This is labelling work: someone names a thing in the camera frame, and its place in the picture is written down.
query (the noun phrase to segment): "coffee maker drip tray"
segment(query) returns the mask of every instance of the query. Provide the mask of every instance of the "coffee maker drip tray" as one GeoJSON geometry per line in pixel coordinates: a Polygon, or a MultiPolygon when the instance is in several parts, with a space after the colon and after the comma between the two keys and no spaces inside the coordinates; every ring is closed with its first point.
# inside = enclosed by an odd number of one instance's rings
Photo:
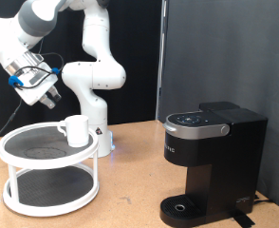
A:
{"type": "Polygon", "coordinates": [[[197,226],[205,217],[187,195],[167,198],[160,205],[160,218],[173,227],[197,226]]]}

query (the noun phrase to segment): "mug handle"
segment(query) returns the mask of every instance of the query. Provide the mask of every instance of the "mug handle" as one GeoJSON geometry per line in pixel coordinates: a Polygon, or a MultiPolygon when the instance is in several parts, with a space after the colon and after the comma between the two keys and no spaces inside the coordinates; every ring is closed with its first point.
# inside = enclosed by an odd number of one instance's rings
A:
{"type": "Polygon", "coordinates": [[[63,133],[66,137],[66,132],[61,128],[61,126],[65,126],[65,121],[60,121],[57,123],[57,129],[59,132],[63,133]]]}

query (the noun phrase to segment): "black mesh tray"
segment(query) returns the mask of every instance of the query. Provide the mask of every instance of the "black mesh tray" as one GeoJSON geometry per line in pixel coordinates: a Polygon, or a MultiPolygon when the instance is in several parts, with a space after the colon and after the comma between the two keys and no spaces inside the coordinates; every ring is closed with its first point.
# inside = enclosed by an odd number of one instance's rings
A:
{"type": "Polygon", "coordinates": [[[20,203],[37,207],[72,202],[86,195],[93,187],[91,175],[74,166],[31,170],[18,177],[17,182],[20,203]]]}
{"type": "Polygon", "coordinates": [[[34,128],[10,138],[5,150],[19,158],[33,160],[51,160],[75,155],[84,151],[93,143],[91,135],[89,144],[83,147],[71,147],[63,133],[56,126],[34,128]]]}

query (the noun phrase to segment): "brand logo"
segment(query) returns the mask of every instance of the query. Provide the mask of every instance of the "brand logo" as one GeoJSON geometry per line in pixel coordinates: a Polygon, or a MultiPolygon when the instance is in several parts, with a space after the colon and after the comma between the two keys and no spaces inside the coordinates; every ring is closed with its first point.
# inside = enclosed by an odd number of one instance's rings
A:
{"type": "Polygon", "coordinates": [[[100,128],[99,128],[99,127],[96,129],[96,131],[95,131],[95,132],[96,132],[96,134],[97,134],[97,135],[102,135],[102,131],[100,130],[100,128]]]}
{"type": "Polygon", "coordinates": [[[167,144],[165,144],[165,148],[166,148],[167,150],[169,150],[170,152],[173,152],[173,153],[176,152],[176,150],[175,150],[174,148],[168,146],[167,144]]]}

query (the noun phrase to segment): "white tiered stand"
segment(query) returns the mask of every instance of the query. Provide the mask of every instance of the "white tiered stand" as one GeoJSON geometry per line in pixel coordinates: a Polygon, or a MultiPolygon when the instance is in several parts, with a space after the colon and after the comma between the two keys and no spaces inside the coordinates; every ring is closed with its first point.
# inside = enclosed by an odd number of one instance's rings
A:
{"type": "Polygon", "coordinates": [[[89,130],[89,134],[93,138],[93,143],[87,147],[84,151],[81,151],[75,155],[50,160],[34,160],[34,159],[24,159],[18,158],[5,150],[6,142],[13,136],[20,134],[25,131],[29,131],[35,128],[57,126],[57,123],[38,123],[33,125],[24,126],[11,131],[0,141],[0,158],[2,161],[8,164],[9,167],[9,179],[5,184],[3,198],[4,203],[14,212],[32,217],[52,217],[62,214],[66,214],[75,211],[90,201],[92,201],[99,192],[99,181],[98,181],[98,136],[93,130],[89,130]],[[88,158],[93,157],[93,170],[84,165],[80,164],[88,158]],[[19,202],[18,196],[18,184],[17,178],[31,170],[43,170],[43,169],[56,169],[63,168],[67,166],[74,166],[83,169],[91,177],[93,177],[93,187],[92,189],[83,197],[76,199],[72,202],[65,203],[63,205],[48,206],[48,207],[36,207],[29,206],[19,202]],[[23,168],[16,173],[16,167],[23,168]]]}

